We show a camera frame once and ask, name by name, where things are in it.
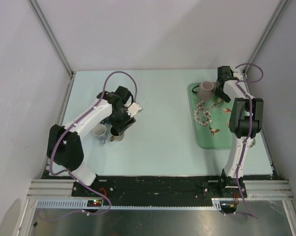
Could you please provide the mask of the brown striped cup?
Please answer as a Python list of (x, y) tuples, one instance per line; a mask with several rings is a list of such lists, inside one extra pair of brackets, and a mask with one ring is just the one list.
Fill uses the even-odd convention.
[(122, 141), (123, 138), (124, 138), (124, 133), (118, 133), (118, 132), (111, 132), (111, 137), (109, 138), (109, 141), (110, 142), (113, 142), (113, 141), (116, 141), (116, 142), (119, 142), (119, 141)]

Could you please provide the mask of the small blue-grey cup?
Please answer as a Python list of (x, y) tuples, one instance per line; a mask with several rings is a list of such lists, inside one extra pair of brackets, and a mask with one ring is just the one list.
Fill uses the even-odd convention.
[(99, 142), (104, 145), (106, 144), (107, 140), (107, 128), (104, 124), (97, 124), (93, 129), (92, 129), (93, 135), (99, 140)]

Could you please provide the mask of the mauve upside-down mug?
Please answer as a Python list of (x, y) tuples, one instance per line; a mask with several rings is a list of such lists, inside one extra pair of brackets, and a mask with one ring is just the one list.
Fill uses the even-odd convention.
[(192, 88), (192, 92), (197, 95), (201, 101), (211, 100), (214, 93), (215, 85), (210, 81), (203, 81)]

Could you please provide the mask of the blue mug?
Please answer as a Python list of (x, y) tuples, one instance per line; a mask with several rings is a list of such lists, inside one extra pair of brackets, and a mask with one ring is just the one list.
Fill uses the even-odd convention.
[(107, 125), (110, 125), (110, 124), (111, 124), (109, 118), (105, 118), (105, 119), (103, 119), (100, 123), (101, 123), (101, 124), (104, 124), (104, 125), (106, 125), (106, 124), (107, 124)]

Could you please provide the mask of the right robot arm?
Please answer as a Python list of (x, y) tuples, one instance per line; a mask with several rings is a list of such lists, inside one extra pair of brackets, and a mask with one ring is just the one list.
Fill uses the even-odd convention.
[(229, 66), (217, 68), (214, 94), (226, 103), (233, 102), (229, 120), (232, 147), (218, 182), (218, 191), (223, 197), (245, 191), (243, 165), (249, 146), (262, 129), (264, 101), (249, 94), (242, 87), (243, 83)]

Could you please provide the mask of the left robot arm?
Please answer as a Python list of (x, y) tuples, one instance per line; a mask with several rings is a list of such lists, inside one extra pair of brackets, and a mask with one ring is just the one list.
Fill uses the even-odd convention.
[(112, 133), (121, 135), (136, 122), (135, 115), (141, 110), (132, 93), (119, 86), (114, 92), (104, 91), (97, 95), (80, 117), (60, 126), (53, 125), (49, 131), (47, 156), (51, 162), (63, 166), (83, 183), (83, 191), (95, 196), (100, 189), (96, 174), (85, 160), (83, 140), (102, 121), (108, 120)]

